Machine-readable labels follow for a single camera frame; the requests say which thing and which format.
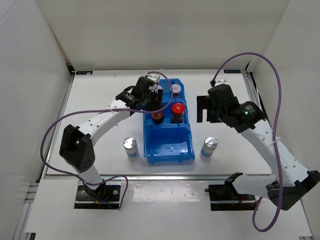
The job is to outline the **red-lid chili sauce jar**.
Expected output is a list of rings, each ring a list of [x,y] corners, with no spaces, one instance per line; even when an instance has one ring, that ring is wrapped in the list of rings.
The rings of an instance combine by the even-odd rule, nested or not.
[[[154,124],[161,124],[164,121],[163,111],[155,112],[151,114],[151,120]]]

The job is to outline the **white-lid sauce jar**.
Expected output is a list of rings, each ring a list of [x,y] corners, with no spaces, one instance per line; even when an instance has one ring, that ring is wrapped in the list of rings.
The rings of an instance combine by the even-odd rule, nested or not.
[[[181,96],[182,87],[179,84],[172,84],[172,94],[174,98],[179,98]]]

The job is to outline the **blue-label white seasoning bottle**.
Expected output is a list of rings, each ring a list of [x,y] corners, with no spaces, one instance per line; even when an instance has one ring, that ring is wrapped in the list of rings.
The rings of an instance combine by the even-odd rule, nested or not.
[[[123,147],[130,160],[136,160],[139,157],[138,145],[134,137],[126,137],[123,140]]]

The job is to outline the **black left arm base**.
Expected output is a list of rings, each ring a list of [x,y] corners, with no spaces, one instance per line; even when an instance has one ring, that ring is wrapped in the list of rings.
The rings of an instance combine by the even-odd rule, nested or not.
[[[91,189],[79,182],[76,189],[74,208],[89,210],[118,210],[121,202],[121,182],[111,181]]]

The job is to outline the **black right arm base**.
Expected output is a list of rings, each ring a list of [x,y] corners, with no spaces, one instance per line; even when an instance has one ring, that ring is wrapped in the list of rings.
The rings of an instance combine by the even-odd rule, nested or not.
[[[224,184],[210,184],[204,189],[209,194],[210,210],[217,211],[253,211],[257,200],[251,194],[232,193]]]

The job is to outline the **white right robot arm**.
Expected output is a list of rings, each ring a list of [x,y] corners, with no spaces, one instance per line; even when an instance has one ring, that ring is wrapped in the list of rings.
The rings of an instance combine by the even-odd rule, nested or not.
[[[274,205],[281,201],[281,210],[287,211],[320,182],[317,170],[308,170],[280,141],[265,114],[252,101],[239,103],[228,84],[219,84],[207,95],[196,98],[198,123],[203,111],[210,123],[224,123],[234,128],[258,151],[270,167],[269,176],[253,176],[236,172],[219,185],[215,194],[221,200],[239,200],[244,195],[263,197]]]

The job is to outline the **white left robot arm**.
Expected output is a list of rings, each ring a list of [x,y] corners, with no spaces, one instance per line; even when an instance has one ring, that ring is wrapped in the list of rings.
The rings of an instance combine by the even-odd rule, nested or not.
[[[78,173],[88,187],[87,194],[100,200],[105,194],[102,177],[98,174],[94,146],[98,140],[119,122],[129,118],[135,111],[153,112],[157,109],[156,88],[160,76],[149,73],[138,78],[136,85],[125,88],[108,105],[107,112],[99,112],[92,119],[64,128],[59,155]]]

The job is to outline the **blue three-compartment plastic bin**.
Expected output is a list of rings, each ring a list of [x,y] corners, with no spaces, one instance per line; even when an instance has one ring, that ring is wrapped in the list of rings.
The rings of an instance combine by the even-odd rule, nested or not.
[[[143,115],[143,154],[150,164],[181,163],[195,159],[184,84],[178,78],[169,80],[172,85],[180,86],[180,93],[175,95],[171,104],[163,110],[163,122],[156,124],[152,121],[150,114]],[[183,104],[185,111],[182,122],[173,123],[171,122],[172,105],[177,103]]]

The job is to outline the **aluminium table edge rail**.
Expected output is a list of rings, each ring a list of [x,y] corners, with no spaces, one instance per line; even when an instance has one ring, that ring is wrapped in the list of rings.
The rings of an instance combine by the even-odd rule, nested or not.
[[[147,175],[134,175],[134,174],[125,174],[125,176],[130,181],[206,181],[206,180],[226,180],[233,173],[230,174],[147,174]],[[248,174],[252,177],[269,177],[270,174]],[[103,179],[109,179],[114,175],[101,175]],[[66,174],[46,174],[41,177],[45,180],[71,180],[75,178],[71,175]]]

